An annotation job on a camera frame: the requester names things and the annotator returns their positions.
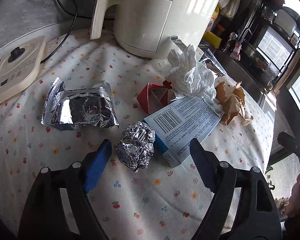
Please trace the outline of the foil ball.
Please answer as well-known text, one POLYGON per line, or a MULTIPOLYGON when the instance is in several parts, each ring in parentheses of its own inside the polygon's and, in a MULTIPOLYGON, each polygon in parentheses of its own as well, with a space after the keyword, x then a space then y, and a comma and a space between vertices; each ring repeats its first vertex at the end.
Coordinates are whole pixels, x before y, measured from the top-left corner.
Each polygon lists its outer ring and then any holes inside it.
POLYGON ((133 172, 146 169, 154 154, 155 131, 145 122, 129 124, 115 146, 119 161, 133 172))

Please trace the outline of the blue white carton box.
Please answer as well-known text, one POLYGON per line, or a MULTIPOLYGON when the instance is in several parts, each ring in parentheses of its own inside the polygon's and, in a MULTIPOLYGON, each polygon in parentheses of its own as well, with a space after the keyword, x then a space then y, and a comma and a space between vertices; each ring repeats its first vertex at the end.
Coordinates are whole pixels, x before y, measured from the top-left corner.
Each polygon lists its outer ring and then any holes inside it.
POLYGON ((204 141, 220 120, 202 98, 186 96, 147 116, 143 122, 155 131, 155 150, 174 168, 190 156, 190 141, 204 141))

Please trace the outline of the silver foil bag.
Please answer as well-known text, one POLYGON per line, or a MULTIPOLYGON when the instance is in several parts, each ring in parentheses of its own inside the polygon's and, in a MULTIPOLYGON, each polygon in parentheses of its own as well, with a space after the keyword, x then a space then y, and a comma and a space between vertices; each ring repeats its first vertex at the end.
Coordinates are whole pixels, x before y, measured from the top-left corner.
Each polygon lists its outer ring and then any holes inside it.
POLYGON ((102 80, 90 88, 66 90, 64 81, 57 77, 47 93, 41 124, 59 131, 72 131, 87 125, 119 126, 110 84, 102 80))

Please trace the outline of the brown paper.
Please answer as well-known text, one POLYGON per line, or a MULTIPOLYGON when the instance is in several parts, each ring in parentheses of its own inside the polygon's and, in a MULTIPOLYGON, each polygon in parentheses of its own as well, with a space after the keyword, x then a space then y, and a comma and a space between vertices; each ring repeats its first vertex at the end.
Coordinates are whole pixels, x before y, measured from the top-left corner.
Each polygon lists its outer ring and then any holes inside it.
POLYGON ((241 82, 231 86, 222 81, 215 89, 217 92, 216 99, 224 112, 221 118, 222 124, 229 125, 236 116, 240 117, 242 126, 248 126, 253 121, 254 117, 248 115, 245 110, 245 93, 241 87, 241 82))

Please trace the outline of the beige kitchen scale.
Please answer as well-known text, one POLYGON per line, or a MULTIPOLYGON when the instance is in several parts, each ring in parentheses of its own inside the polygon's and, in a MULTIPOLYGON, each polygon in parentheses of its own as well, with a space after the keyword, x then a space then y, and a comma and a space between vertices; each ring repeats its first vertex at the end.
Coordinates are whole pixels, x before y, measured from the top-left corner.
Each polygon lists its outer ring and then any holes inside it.
POLYGON ((44 36, 15 47, 0 61, 0 104, 29 87, 39 73, 44 36))

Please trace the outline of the floral white tablecloth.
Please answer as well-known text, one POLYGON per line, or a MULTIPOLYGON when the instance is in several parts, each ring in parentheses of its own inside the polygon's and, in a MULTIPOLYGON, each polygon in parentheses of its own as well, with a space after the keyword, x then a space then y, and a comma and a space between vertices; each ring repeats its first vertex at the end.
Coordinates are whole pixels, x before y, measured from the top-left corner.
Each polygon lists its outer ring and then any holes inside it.
POLYGON ((0 239, 279 239, 273 122, 192 47, 83 30, 0 59, 0 239))

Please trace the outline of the crumpled white tissue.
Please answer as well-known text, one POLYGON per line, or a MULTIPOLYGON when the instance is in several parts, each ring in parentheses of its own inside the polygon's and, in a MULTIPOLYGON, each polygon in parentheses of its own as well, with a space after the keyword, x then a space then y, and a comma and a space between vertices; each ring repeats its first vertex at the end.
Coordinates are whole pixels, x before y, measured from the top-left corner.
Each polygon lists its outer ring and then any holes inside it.
POLYGON ((189 45, 182 53, 172 49, 167 60, 171 65, 165 79, 178 94, 214 100, 217 92, 211 70, 196 59, 194 46, 189 45))

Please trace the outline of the wooden cutting board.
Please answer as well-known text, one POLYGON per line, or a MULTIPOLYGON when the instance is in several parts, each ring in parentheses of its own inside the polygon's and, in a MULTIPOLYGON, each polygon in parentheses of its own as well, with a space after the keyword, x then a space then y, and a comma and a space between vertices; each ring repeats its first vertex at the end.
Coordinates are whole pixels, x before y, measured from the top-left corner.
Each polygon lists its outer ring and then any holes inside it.
POLYGON ((274 89, 273 89, 274 93, 277 93, 280 90, 280 88, 283 86, 283 84, 286 82, 286 80, 289 78, 290 74, 296 67, 299 60, 300 60, 300 49, 298 49, 295 52, 293 58, 291 59, 290 63, 288 64, 288 67, 287 67, 285 73, 283 74, 281 79, 278 81, 278 83, 274 87, 274 89))

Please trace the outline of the stainless steel sink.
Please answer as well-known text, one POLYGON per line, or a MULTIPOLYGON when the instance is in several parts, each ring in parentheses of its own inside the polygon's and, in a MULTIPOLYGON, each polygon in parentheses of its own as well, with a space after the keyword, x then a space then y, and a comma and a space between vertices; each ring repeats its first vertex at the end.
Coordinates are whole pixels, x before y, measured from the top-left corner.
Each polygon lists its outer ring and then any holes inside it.
POLYGON ((265 102, 264 88, 257 80, 238 62, 232 59, 229 55, 215 48, 209 48, 200 44, 199 48, 206 54, 212 62, 223 70, 235 81, 241 81, 241 86, 250 94, 250 96, 263 108, 265 102))

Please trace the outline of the colourful foil snack wrapper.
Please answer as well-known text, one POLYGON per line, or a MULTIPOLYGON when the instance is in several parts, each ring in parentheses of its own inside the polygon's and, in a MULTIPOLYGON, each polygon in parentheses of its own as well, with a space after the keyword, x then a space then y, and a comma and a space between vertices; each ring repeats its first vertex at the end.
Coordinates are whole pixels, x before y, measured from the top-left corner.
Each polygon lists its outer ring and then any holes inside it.
MULTIPOLYGON (((181 51, 186 49, 187 46, 178 38, 178 36, 171 36, 170 39, 181 51)), ((207 68, 215 72, 218 77, 225 76, 227 74, 225 69, 207 46, 203 46, 203 50, 201 50, 200 47, 197 48, 196 59, 198 62, 206 64, 207 68)))

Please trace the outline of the black dish rack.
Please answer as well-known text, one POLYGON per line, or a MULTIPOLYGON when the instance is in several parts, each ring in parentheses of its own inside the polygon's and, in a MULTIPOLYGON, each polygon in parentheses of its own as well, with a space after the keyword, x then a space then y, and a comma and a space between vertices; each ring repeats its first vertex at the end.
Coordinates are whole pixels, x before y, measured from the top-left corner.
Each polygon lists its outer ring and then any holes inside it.
POLYGON ((300 49, 300 15, 284 0, 263 0, 239 38, 241 61, 264 90, 287 72, 300 49))

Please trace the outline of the pink faucet ornament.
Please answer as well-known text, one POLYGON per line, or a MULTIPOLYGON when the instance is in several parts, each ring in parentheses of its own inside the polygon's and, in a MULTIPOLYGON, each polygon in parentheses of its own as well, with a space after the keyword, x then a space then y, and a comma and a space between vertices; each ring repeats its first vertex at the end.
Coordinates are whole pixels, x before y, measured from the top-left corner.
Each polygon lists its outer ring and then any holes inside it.
POLYGON ((230 57, 236 61, 239 61, 241 59, 241 55, 240 55, 241 48, 242 48, 241 44, 238 41, 236 41, 234 45, 234 49, 230 54, 230 57))

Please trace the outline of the yellow detergent jug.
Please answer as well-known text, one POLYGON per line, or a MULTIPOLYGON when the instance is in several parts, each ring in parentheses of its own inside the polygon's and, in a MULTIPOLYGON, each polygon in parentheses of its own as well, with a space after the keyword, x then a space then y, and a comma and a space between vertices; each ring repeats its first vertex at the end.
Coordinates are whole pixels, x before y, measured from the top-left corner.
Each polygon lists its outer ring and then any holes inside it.
POLYGON ((216 34, 215 31, 215 23, 217 20, 219 14, 219 7, 217 6, 210 18, 210 21, 207 25, 207 28, 205 30, 205 33, 203 35, 203 41, 208 42, 211 46, 213 46, 214 48, 218 49, 220 44, 221 44, 221 38, 218 37, 218 35, 216 34))

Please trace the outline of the white cylindrical appliance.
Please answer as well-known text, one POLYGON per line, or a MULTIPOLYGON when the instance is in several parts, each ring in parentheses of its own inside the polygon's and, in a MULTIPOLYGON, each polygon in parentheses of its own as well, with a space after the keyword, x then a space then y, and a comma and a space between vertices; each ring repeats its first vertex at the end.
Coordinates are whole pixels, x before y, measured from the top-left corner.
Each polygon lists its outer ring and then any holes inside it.
POLYGON ((114 36, 127 52, 164 59, 171 38, 198 47, 219 0, 96 0, 90 38, 99 39, 106 11, 116 7, 114 36))

